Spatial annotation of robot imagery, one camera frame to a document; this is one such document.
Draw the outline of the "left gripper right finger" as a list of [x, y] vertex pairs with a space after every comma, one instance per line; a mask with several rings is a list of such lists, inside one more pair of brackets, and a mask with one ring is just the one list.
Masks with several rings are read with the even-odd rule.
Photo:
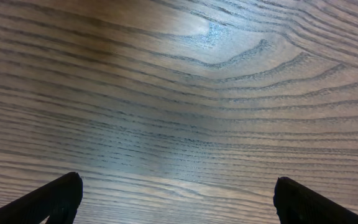
[[358, 214], [288, 177], [277, 179], [273, 204], [281, 224], [358, 224]]

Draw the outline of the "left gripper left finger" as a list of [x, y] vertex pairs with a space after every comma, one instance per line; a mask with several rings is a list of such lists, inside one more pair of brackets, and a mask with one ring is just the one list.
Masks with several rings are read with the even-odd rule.
[[83, 181], [69, 172], [0, 208], [0, 224], [73, 224], [83, 198]]

